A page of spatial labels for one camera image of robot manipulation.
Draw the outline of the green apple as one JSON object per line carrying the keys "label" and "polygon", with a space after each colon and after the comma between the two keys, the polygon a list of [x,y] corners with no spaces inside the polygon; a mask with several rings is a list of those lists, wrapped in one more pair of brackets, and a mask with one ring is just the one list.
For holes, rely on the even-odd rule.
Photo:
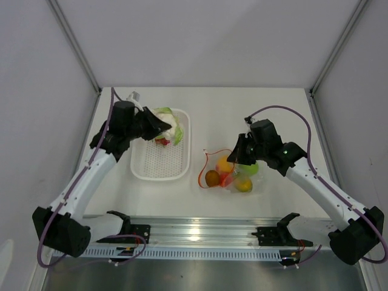
{"label": "green apple", "polygon": [[259,165],[258,163],[252,164],[252,165],[243,165],[240,164],[238,166],[239,171],[247,176],[253,176],[256,175],[259,172]]}

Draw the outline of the white cauliflower with green leaves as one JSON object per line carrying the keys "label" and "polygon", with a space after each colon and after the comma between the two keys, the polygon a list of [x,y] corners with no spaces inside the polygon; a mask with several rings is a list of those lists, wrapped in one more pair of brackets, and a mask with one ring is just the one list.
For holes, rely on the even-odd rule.
{"label": "white cauliflower with green leaves", "polygon": [[162,121],[169,123],[172,128],[162,134],[162,136],[158,136],[157,138],[165,138],[170,140],[170,144],[177,146],[183,136],[184,131],[183,128],[179,124],[179,118],[173,113],[172,109],[169,107],[161,107],[152,109],[152,112]]}

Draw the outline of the orange apricot fruit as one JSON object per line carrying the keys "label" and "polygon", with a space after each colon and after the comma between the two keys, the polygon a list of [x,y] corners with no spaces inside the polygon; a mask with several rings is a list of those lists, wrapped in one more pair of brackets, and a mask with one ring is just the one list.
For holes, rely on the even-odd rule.
{"label": "orange apricot fruit", "polygon": [[219,173],[230,173],[234,169],[234,164],[227,161],[228,156],[221,156],[216,163],[215,169]]}

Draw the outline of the red peach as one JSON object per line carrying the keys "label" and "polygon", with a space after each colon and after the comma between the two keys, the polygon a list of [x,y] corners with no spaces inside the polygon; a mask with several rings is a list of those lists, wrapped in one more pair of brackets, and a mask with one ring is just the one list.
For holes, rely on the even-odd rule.
{"label": "red peach", "polygon": [[220,187],[228,187],[235,180],[236,173],[235,172],[221,172],[219,174],[219,186]]}

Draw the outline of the yellow green mango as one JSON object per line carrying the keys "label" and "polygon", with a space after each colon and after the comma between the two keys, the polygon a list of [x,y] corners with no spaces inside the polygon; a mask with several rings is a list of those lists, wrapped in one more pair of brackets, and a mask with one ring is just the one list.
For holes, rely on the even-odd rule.
{"label": "yellow green mango", "polygon": [[234,180],[234,186],[237,191],[247,193],[252,191],[253,183],[248,176],[239,176]]}

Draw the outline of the clear zip bag orange zipper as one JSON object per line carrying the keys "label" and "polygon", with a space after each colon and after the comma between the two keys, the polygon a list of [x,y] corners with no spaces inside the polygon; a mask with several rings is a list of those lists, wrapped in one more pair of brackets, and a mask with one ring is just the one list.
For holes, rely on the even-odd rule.
{"label": "clear zip bag orange zipper", "polygon": [[199,187],[242,195],[262,193],[267,185],[262,167],[258,163],[246,166],[228,162],[231,152],[230,149],[203,150],[205,163],[198,174]]}

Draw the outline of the brown kiwi fruit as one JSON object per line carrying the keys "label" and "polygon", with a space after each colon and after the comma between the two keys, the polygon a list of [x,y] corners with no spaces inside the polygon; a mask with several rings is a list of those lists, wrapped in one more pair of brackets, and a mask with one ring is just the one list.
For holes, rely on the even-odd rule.
{"label": "brown kiwi fruit", "polygon": [[205,175],[205,181],[208,187],[216,187],[220,184],[220,175],[216,170],[209,170]]}

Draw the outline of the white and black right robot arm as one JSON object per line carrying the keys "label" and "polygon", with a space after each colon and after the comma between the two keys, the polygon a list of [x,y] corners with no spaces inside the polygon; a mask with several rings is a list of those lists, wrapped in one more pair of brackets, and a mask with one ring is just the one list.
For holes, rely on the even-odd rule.
{"label": "white and black right robot arm", "polygon": [[332,181],[327,181],[311,162],[309,153],[294,142],[284,143],[268,119],[246,118],[247,133],[241,133],[228,162],[250,166],[264,161],[281,176],[303,189],[328,214],[331,222],[319,222],[297,213],[280,221],[277,238],[283,244],[297,239],[328,246],[344,263],[354,265],[375,246],[387,249],[383,238],[384,214],[368,209],[346,194]]}

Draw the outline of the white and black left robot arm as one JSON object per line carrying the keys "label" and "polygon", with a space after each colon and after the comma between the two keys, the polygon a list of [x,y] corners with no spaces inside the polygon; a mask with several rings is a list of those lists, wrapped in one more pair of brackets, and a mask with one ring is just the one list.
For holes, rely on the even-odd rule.
{"label": "white and black left robot arm", "polygon": [[176,126],[173,118],[133,102],[118,101],[109,108],[107,120],[90,143],[86,161],[68,186],[51,203],[37,207],[32,219],[39,238],[37,256],[44,246],[74,258],[101,239],[126,242],[132,234],[130,217],[116,211],[82,220],[85,209],[104,177],[117,165],[131,141],[150,141]]}

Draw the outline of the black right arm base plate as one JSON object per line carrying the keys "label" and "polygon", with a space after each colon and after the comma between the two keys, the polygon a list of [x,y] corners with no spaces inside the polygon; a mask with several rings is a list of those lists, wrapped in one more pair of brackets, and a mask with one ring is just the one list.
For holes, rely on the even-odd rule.
{"label": "black right arm base plate", "polygon": [[290,213],[281,220],[276,226],[257,227],[252,236],[256,237],[260,246],[268,247],[312,247],[313,242],[305,239],[295,239],[288,231],[287,226],[292,220],[299,217],[299,213]]}

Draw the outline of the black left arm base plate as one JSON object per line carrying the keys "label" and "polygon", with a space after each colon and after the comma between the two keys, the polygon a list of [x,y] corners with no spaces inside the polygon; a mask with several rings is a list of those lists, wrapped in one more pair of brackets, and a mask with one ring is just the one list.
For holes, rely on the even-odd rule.
{"label": "black left arm base plate", "polygon": [[[116,235],[138,235],[143,237],[146,240],[146,243],[149,243],[149,236],[151,231],[151,226],[148,224],[132,224],[130,216],[123,214],[121,212],[111,210],[107,212],[108,215],[113,215],[121,220],[122,225],[119,232]],[[129,237],[120,237],[113,238],[104,237],[97,240],[98,243],[110,243],[110,244],[141,244],[142,241],[139,238],[129,238]]]}

